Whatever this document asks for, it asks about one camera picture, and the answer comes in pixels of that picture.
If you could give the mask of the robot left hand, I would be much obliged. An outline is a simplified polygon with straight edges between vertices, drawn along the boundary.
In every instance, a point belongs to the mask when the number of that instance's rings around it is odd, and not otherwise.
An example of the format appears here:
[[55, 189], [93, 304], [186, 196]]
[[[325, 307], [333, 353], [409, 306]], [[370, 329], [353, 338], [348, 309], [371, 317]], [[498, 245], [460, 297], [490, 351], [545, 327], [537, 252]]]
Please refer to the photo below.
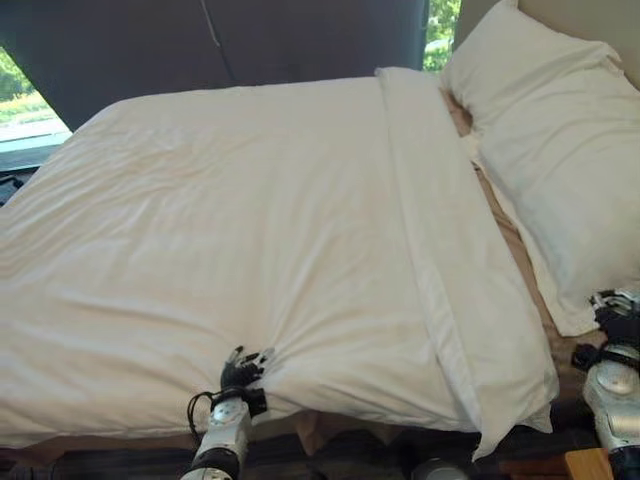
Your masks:
[[275, 349], [270, 347], [255, 353], [247, 353], [243, 346], [236, 347], [220, 375], [220, 389], [246, 388], [259, 381], [269, 368]]

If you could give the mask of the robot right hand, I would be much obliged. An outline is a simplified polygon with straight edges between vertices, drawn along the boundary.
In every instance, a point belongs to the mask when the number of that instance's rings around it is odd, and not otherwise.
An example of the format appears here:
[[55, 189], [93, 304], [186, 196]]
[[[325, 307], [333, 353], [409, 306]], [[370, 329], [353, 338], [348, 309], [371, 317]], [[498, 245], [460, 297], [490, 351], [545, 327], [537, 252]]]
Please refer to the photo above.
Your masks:
[[613, 289], [594, 293], [589, 302], [595, 321], [614, 343], [639, 336], [639, 292]]

